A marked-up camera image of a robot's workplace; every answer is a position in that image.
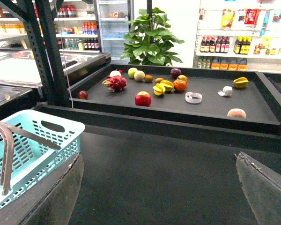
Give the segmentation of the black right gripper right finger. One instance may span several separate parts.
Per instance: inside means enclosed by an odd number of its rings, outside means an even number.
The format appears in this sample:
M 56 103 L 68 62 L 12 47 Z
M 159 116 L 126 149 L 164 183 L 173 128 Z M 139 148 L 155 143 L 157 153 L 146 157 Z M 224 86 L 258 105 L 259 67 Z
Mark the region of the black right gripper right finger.
M 281 175 L 240 152 L 236 160 L 242 191 L 259 225 L 281 225 Z

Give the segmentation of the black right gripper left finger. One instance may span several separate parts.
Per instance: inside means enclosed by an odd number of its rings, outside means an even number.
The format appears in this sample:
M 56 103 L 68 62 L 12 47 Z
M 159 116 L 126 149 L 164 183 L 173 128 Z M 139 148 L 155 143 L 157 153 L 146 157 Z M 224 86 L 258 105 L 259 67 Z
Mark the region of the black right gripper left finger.
M 76 204 L 84 172 L 80 153 L 60 166 L 65 172 L 53 184 L 45 197 L 23 219 L 23 225 L 67 225 Z

